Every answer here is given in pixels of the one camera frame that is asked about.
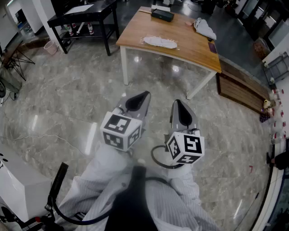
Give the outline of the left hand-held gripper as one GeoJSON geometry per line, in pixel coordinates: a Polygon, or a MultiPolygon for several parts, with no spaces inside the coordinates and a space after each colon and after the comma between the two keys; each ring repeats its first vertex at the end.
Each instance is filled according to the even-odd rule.
{"type": "Polygon", "coordinates": [[[141,137],[142,120],[148,112],[151,94],[143,91],[122,97],[113,111],[107,112],[100,131],[103,142],[115,149],[128,151],[141,137]]]}

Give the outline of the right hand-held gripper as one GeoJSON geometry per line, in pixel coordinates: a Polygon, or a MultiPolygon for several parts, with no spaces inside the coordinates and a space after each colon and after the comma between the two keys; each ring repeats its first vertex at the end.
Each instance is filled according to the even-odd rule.
{"type": "Polygon", "coordinates": [[[172,104],[171,129],[166,142],[174,164],[193,164],[205,155],[205,138],[200,135],[193,110],[177,99],[172,104]]]}

